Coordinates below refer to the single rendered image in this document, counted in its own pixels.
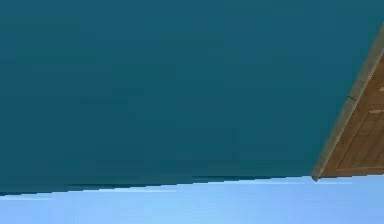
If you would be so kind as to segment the brown wooden room door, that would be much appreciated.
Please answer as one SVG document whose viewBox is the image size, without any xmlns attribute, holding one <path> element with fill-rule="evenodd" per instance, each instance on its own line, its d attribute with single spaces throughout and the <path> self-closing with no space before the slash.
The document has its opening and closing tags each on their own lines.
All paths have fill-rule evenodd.
<svg viewBox="0 0 384 224">
<path fill-rule="evenodd" d="M 311 177 L 384 175 L 384 24 L 354 81 Z"/>
</svg>

